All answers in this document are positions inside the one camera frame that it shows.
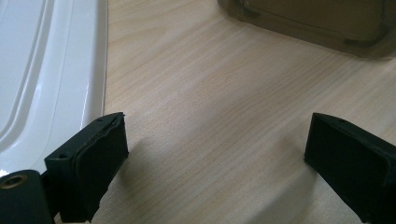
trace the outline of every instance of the black clamp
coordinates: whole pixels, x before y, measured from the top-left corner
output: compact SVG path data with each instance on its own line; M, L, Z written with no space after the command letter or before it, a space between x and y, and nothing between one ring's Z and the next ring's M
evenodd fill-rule
M396 147L336 117L314 114L305 161L362 222L396 223Z
M0 178L0 223L92 221L108 185L128 157L123 113L96 119L46 159L47 171Z

